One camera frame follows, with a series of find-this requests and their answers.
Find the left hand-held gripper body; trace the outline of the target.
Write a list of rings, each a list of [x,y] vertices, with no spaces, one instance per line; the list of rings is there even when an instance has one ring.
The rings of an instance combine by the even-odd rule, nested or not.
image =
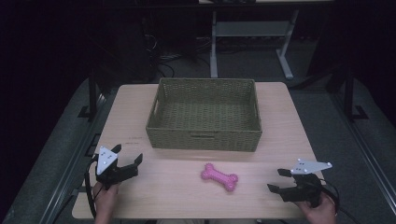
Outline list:
[[[96,180],[105,186],[105,189],[138,176],[138,167],[132,167],[132,164],[119,167],[118,158],[118,153],[114,153],[106,147],[100,147],[95,176]]]

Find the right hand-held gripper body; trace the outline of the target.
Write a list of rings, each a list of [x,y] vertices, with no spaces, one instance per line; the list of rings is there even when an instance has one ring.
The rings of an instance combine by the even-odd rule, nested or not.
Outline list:
[[[332,193],[322,186],[315,172],[330,168],[332,168],[330,162],[298,159],[290,169],[296,186],[292,187],[294,188],[292,193],[280,195],[282,200],[284,202],[310,202],[312,207],[318,207],[321,193],[326,193],[328,196],[332,196]]]

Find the pink bone-shaped toy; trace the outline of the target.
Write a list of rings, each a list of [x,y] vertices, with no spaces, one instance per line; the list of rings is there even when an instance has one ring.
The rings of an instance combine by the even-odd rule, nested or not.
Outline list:
[[[234,191],[238,182],[236,174],[224,174],[217,170],[212,163],[207,163],[204,170],[201,172],[203,180],[214,180],[220,183],[227,191]]]

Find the green woven basket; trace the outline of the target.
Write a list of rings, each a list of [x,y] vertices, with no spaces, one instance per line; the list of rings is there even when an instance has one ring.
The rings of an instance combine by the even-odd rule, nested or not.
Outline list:
[[[146,131],[154,148],[254,152],[262,136],[255,81],[162,78]]]

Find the person's right hand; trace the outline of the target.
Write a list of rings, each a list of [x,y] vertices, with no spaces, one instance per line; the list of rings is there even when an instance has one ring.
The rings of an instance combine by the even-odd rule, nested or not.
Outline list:
[[[311,207],[309,202],[297,202],[296,205],[310,224],[336,224],[335,203],[325,193],[320,195],[318,207]]]

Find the person's left hand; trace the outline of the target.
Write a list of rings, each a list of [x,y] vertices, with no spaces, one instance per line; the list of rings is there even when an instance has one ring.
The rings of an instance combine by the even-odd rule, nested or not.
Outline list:
[[[97,182],[92,192],[95,196],[94,204],[96,217],[94,224],[109,224],[113,218],[120,185],[113,185],[109,189],[103,189],[103,184]]]

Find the black metal stand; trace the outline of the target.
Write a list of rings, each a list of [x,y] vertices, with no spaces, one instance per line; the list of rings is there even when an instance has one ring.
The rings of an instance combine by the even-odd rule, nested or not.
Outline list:
[[[354,122],[356,119],[368,119],[368,115],[361,105],[355,105],[354,99],[354,76],[348,67],[345,74],[345,91],[344,91],[344,114],[346,118]]]
[[[92,122],[98,113],[98,103],[100,99],[99,90],[96,82],[96,72],[91,70],[88,77],[89,104],[84,105],[79,113],[79,118],[87,119]]]

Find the grey metal rail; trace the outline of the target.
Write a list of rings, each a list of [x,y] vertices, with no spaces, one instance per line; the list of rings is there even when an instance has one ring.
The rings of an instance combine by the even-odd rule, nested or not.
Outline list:
[[[98,117],[102,113],[106,97],[100,93],[90,97],[90,104],[81,108],[80,119],[83,120],[84,129],[78,132],[78,142],[72,146],[71,156],[67,164],[62,167],[62,174],[39,224],[53,224],[68,202],[78,195],[87,167],[87,159],[90,159],[95,151],[99,140]]]
[[[353,139],[357,143],[362,159],[372,173],[372,177],[382,192],[390,210],[394,216],[396,216],[396,188],[391,185],[391,182],[384,173],[372,149],[369,147],[367,141],[363,138],[361,131],[358,129],[355,120],[350,119],[347,113],[344,111],[344,103],[342,102],[341,98],[335,94],[332,94],[330,98],[334,103],[336,110],[340,114],[343,122],[349,129],[349,132],[353,136]]]

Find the white metal desk frame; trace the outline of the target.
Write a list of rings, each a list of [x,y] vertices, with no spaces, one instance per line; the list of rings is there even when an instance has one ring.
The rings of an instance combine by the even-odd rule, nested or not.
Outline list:
[[[217,78],[217,38],[218,37],[283,37],[283,45],[276,50],[276,57],[280,63],[285,79],[292,80],[286,53],[294,31],[299,10],[292,12],[288,21],[219,21],[218,13],[212,13],[211,22],[211,50],[209,54],[210,76]]]

